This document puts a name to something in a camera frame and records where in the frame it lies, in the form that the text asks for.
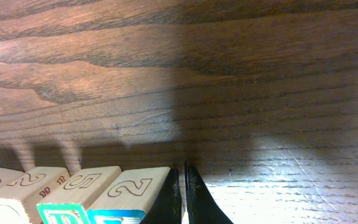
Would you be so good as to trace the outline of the green R block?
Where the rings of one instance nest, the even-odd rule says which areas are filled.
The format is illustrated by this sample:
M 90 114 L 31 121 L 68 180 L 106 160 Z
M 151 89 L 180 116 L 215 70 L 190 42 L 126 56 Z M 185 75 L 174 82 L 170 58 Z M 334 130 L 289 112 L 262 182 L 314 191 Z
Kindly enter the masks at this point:
M 37 204 L 45 224 L 89 223 L 87 210 L 121 174 L 119 166 L 82 169 Z

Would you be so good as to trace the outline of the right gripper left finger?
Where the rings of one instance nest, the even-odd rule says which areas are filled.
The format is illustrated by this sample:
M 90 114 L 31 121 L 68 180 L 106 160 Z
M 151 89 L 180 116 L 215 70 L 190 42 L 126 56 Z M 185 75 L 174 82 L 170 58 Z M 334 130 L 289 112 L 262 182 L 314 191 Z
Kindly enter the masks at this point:
M 160 192 L 140 224 L 181 224 L 182 197 L 177 169 L 170 169 Z

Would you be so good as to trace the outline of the yellow O block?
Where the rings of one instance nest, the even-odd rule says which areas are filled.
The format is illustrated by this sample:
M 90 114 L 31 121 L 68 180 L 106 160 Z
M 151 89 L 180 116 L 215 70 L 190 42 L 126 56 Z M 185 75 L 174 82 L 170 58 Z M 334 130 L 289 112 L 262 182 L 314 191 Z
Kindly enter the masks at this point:
M 70 177 L 64 167 L 35 167 L 0 188 L 0 223 L 41 224 L 37 204 Z

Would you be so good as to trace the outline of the blue L block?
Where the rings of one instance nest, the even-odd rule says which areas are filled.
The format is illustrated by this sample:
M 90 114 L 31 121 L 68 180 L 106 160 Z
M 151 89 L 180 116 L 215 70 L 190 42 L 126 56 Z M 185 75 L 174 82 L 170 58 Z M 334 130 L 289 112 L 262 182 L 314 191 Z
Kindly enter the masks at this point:
M 169 172 L 169 167 L 125 170 L 87 210 L 89 222 L 140 223 Z

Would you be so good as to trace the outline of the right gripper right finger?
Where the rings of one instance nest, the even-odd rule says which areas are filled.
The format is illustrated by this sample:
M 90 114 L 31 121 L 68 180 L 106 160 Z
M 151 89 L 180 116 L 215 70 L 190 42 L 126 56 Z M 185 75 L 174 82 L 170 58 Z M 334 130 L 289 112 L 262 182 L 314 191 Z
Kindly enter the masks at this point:
M 189 224 L 233 224 L 215 202 L 197 168 L 187 162 L 184 167 Z

